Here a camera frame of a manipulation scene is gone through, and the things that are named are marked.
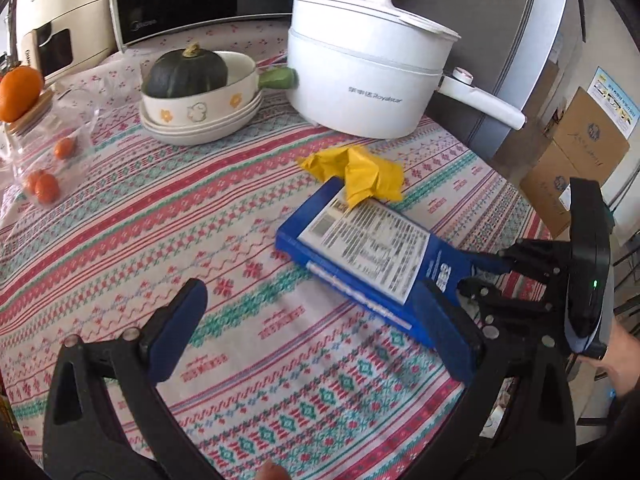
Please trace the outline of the right hand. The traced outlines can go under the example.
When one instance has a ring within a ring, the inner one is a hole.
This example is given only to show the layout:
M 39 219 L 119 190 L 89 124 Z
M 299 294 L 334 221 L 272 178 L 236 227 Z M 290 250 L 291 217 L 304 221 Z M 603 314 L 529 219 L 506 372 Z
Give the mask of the right hand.
M 638 388 L 640 342 L 616 320 L 612 321 L 610 340 L 604 357 L 596 360 L 588 356 L 578 356 L 578 360 L 604 370 L 612 382 L 616 396 L 626 396 Z

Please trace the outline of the left hand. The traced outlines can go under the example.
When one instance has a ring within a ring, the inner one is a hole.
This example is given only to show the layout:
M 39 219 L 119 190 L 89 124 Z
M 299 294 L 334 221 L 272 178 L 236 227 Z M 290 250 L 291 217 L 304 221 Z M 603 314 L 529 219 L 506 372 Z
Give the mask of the left hand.
M 291 476 L 288 471 L 281 465 L 273 462 L 272 460 L 266 460 L 262 466 L 259 467 L 255 476 L 256 480 L 291 480 Z

